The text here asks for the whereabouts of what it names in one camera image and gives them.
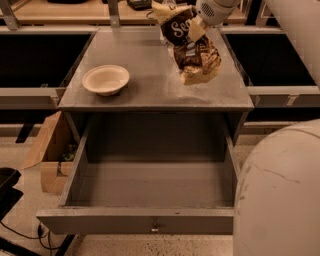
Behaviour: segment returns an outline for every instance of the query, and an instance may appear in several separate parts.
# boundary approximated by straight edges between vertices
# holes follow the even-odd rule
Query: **ceramic bowl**
[[[104,65],[89,70],[82,79],[82,85],[102,96],[116,94],[129,81],[129,72],[120,66]]]

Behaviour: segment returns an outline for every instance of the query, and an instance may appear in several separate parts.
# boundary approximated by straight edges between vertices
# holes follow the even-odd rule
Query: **cardboard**
[[[72,142],[72,133],[61,111],[47,117],[21,168],[30,168],[41,162],[60,161]]]
[[[73,162],[42,162],[40,164],[42,192],[61,195]]]

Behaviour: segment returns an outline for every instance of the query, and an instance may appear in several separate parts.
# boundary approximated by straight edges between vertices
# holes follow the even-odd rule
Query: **black chair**
[[[20,172],[15,169],[0,168],[0,221],[23,196],[20,190],[13,188],[20,176]],[[17,256],[40,256],[2,237],[0,237],[0,250]]]

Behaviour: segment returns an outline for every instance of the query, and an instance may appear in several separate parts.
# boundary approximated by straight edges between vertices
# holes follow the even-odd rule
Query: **cabinet top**
[[[159,27],[100,27],[84,54],[59,108],[65,111],[248,111],[253,108],[229,50],[219,31],[208,37],[222,63],[209,83],[186,86],[180,81]],[[100,65],[119,65],[130,81],[119,94],[103,97],[87,91],[82,78]]]

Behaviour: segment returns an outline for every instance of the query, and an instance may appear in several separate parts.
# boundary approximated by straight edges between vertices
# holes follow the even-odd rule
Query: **snack bag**
[[[188,36],[190,21],[196,16],[193,7],[166,6],[153,1],[152,8],[168,42],[168,50],[179,68],[182,83],[192,85],[213,79],[221,58],[206,35],[196,42]]]

